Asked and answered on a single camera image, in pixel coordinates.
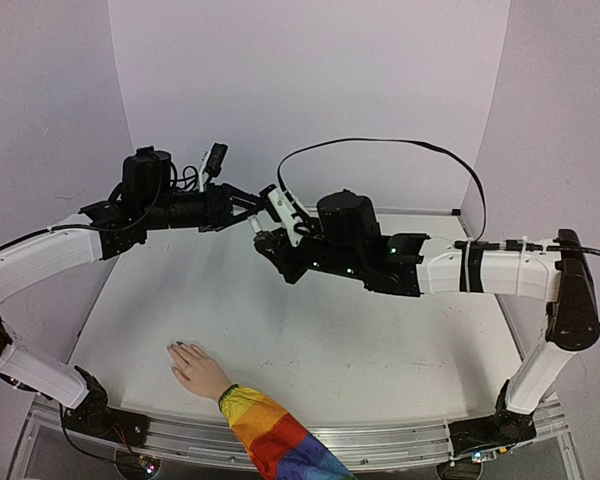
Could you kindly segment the rainbow sleeve forearm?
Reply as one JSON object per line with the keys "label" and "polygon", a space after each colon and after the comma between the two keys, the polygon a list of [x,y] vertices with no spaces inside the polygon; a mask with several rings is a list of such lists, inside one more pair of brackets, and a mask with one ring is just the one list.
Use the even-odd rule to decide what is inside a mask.
{"label": "rainbow sleeve forearm", "polygon": [[264,479],[353,479],[355,475],[285,408],[238,384],[219,410]]}

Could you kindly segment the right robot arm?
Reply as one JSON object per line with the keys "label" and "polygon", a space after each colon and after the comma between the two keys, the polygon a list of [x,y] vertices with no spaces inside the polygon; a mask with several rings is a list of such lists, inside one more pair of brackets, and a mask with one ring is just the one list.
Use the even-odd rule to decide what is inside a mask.
{"label": "right robot arm", "polygon": [[320,200],[315,216],[278,188],[263,203],[279,227],[266,231],[256,215],[249,215],[254,246],[289,284],[314,270],[355,279],[370,292],[392,296],[470,293],[544,302],[542,337],[505,388],[509,412],[532,413],[569,360],[600,337],[592,276],[572,230],[538,242],[384,235],[371,200],[350,191]]}

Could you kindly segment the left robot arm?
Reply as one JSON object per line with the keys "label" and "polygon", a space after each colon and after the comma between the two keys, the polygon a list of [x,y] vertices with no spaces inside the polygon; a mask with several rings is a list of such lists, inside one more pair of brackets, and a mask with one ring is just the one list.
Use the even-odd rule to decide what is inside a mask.
{"label": "left robot arm", "polygon": [[[170,153],[152,146],[138,149],[124,160],[122,179],[106,200],[0,246],[0,305],[74,267],[117,257],[145,243],[151,230],[216,232],[262,211],[264,196],[213,183],[226,152],[226,145],[214,144],[200,175],[178,179]],[[193,189],[186,187],[189,182]],[[93,436],[103,437],[114,429],[113,411],[88,397],[96,388],[93,377],[27,347],[1,316],[0,377],[16,388],[76,408],[78,423]]]}

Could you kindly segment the mannequin hand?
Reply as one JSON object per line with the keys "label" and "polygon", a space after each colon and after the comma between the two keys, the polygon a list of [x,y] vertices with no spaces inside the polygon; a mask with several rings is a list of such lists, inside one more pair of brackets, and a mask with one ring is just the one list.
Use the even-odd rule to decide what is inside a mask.
{"label": "mannequin hand", "polygon": [[177,342],[167,347],[172,373],[190,393],[218,402],[233,385],[218,362],[199,346]]}

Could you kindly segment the aluminium front rail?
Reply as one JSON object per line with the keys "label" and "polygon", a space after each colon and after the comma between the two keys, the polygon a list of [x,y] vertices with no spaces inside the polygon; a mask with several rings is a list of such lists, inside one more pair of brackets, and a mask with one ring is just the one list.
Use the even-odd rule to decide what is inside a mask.
{"label": "aluminium front rail", "polygon": [[187,458],[205,466],[254,467],[266,479],[350,479],[357,469],[399,470],[466,465],[476,477],[484,461],[567,428],[557,402],[530,414],[508,410],[499,397],[493,414],[421,425],[332,427],[310,431],[265,394],[229,384],[212,395],[221,422],[151,418],[109,406],[104,388],[84,371],[86,398],[75,408],[48,399],[46,409],[66,438],[109,442],[152,472],[153,458]]}

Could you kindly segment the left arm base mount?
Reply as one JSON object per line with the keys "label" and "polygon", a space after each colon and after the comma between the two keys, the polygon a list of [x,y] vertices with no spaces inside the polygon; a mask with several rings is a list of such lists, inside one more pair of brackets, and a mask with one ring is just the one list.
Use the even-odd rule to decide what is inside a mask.
{"label": "left arm base mount", "polygon": [[64,409],[62,425],[90,437],[143,447],[150,426],[149,417],[111,407],[108,394],[96,377],[79,366],[75,366],[75,370],[86,382],[87,395],[77,407]]}

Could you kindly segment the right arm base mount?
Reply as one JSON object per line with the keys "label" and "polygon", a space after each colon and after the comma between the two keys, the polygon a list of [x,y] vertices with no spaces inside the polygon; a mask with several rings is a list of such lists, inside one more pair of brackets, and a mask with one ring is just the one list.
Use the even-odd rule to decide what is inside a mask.
{"label": "right arm base mount", "polygon": [[509,380],[504,383],[491,415],[456,420],[449,425],[453,460],[510,448],[536,437],[533,414],[515,413],[507,408],[505,397],[509,383]]}

